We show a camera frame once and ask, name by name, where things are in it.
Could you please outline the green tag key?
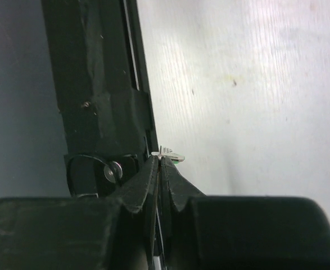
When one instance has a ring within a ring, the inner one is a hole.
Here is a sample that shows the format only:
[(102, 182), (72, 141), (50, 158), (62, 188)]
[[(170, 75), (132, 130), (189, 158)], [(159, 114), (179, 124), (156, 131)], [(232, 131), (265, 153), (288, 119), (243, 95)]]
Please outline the green tag key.
[(151, 152), (151, 155), (161, 158), (169, 158), (174, 164), (185, 161), (185, 156), (175, 153), (172, 149), (160, 146), (158, 151)]

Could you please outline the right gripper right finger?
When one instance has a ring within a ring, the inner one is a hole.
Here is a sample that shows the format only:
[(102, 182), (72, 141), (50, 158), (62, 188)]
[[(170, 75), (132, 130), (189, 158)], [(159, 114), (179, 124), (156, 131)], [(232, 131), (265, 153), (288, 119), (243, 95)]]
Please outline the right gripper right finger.
[(210, 196), (160, 165), (169, 269), (330, 269), (330, 222), (312, 199)]

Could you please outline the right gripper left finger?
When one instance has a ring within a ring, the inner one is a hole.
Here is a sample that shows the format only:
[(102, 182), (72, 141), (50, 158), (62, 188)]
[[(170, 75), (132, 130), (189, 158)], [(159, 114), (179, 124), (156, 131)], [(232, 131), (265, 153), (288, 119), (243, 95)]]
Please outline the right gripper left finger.
[(159, 165), (103, 198), (0, 199), (0, 269), (154, 269)]

